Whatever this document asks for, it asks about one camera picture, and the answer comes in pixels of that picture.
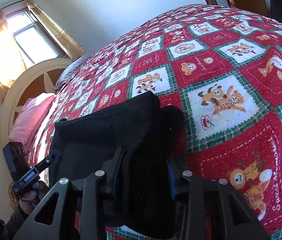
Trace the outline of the person's left hand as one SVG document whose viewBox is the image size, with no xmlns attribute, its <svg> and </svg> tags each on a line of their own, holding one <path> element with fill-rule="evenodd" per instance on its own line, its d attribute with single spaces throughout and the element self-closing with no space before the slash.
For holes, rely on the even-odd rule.
<svg viewBox="0 0 282 240">
<path fill-rule="evenodd" d="M 25 193 L 19 200 L 20 209 L 26 214 L 30 215 L 34 210 L 34 203 L 38 203 L 38 200 L 42 200 L 49 191 L 49 187 L 43 181 L 38 181 L 39 183 L 39 194 L 37 191 L 29 191 Z"/>
</svg>

